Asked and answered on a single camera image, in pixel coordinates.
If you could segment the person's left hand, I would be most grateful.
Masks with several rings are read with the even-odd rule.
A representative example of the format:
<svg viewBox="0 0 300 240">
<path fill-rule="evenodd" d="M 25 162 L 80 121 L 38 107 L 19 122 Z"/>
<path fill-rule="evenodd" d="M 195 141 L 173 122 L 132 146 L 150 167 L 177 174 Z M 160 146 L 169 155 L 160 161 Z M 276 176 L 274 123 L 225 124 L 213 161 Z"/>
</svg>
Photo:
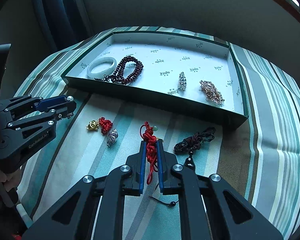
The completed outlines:
<svg viewBox="0 0 300 240">
<path fill-rule="evenodd" d="M 7 192 L 14 187 L 18 187 L 20 182 L 21 182 L 20 168 L 10 174 L 4 174 L 4 172 L 0 170 L 0 183 L 3 183 Z"/>
</svg>

